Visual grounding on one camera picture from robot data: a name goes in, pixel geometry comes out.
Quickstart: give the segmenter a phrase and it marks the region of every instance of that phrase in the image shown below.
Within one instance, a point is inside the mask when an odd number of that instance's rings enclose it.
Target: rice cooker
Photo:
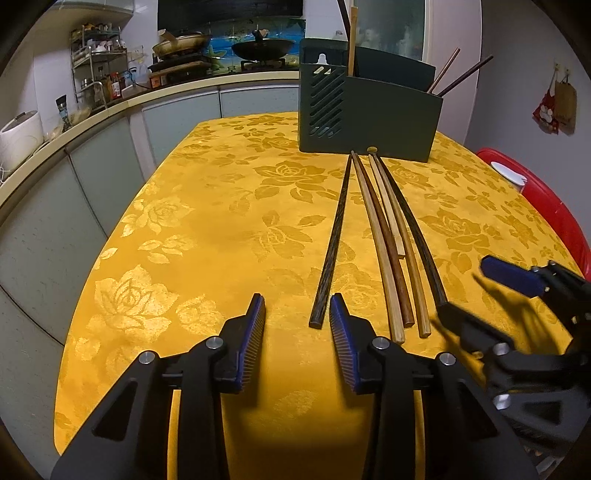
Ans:
[[[41,116],[36,110],[21,113],[0,130],[0,164],[12,171],[43,143]]]

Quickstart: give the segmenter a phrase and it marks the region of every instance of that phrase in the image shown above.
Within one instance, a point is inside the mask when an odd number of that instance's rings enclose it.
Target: dark green utensil holder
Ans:
[[[300,151],[426,162],[443,99],[426,93],[435,68],[357,47],[359,77],[347,76],[347,43],[306,38],[300,46]],[[317,64],[324,53],[328,65]]]

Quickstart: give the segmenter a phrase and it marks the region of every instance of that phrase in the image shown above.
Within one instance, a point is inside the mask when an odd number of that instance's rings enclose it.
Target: table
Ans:
[[[487,254],[524,267],[552,259],[578,271],[529,203],[442,134],[426,164],[385,161],[450,300],[526,351],[564,349],[570,337],[539,300],[479,273]],[[361,477],[371,399],[355,397],[341,380],[328,325],[307,326],[345,162],[345,155],[299,152],[296,113],[195,127],[129,206],[82,291],[57,387],[58,451],[139,352],[188,351],[217,334],[225,319],[244,314],[259,292],[267,304],[259,378],[243,394],[223,399],[232,479]],[[377,334],[389,336],[354,171],[341,240],[332,291]],[[457,352],[453,336],[436,321],[422,275],[434,332],[421,339],[416,327],[407,329],[404,348],[426,356]]]

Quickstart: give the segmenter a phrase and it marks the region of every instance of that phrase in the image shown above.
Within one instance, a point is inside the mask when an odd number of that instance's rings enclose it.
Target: red plastic stool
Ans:
[[[546,219],[564,242],[585,278],[591,281],[591,249],[580,225],[562,200],[536,175],[511,157],[492,148],[483,148],[476,155],[489,165],[497,162],[527,178],[523,196]]]

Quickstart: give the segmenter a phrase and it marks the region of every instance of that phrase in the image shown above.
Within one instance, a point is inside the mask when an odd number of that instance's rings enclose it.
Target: paper bag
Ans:
[[[577,90],[568,82],[556,82],[554,85],[554,118],[574,131],[577,121]]]

